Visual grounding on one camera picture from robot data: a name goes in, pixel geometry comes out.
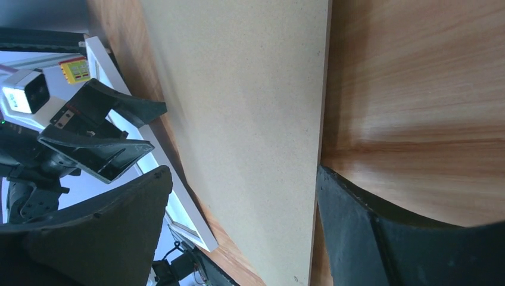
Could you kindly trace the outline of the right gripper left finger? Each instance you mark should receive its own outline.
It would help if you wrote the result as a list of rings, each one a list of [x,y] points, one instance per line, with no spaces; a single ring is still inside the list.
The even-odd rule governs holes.
[[[1,225],[1,284],[146,285],[172,186],[160,166],[32,222]]]

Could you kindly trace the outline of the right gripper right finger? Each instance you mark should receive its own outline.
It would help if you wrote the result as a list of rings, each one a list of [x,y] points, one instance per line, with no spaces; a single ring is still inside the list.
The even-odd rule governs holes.
[[[335,285],[503,285],[504,223],[462,227],[390,203],[319,166]]]

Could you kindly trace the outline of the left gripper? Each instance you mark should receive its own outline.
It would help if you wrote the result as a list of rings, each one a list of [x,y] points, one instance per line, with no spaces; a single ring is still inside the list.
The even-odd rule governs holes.
[[[149,141],[126,139],[127,132],[107,120],[111,110],[140,128],[165,114],[167,107],[91,79],[64,104],[37,140],[110,184],[154,149]]]

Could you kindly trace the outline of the light wooden picture frame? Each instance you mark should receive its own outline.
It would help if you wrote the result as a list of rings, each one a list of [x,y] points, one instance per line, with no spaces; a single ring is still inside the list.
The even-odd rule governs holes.
[[[116,91],[131,95],[120,72],[99,38],[95,36],[85,39],[85,48],[91,77]],[[161,165],[170,168],[173,186],[165,208],[165,224],[181,237],[208,252],[217,249],[219,245],[216,238],[151,128],[148,125],[137,128],[115,111],[109,113],[108,119],[119,129],[128,132],[129,139],[146,140],[154,146],[153,151],[137,162],[136,169],[138,173],[149,172]]]

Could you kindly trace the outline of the brown backing board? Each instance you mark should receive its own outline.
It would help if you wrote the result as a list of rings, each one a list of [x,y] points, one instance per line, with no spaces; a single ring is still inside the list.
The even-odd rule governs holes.
[[[188,184],[267,285],[310,281],[330,1],[142,1]]]

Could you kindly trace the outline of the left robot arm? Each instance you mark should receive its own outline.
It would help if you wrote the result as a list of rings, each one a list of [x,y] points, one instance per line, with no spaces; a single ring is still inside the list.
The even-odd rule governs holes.
[[[9,223],[56,211],[60,196],[69,191],[61,178],[86,172],[109,184],[153,150],[149,141],[129,139],[109,122],[110,111],[141,128],[167,108],[92,79],[53,113],[41,132],[1,122],[1,176],[9,182]]]

